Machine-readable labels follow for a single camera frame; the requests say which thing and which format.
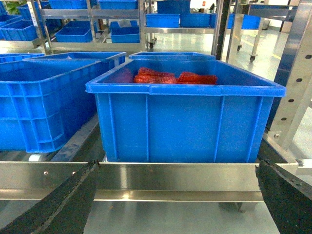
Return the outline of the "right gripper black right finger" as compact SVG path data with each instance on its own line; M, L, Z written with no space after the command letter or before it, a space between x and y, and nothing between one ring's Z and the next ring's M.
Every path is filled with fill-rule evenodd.
M281 234L312 232L312 186L268 159L255 168L258 185Z

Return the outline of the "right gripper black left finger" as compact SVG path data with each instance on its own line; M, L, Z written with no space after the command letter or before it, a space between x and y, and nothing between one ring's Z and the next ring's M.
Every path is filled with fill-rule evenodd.
M91 161L29 210L3 227L2 234L82 234L91 211L100 163Z

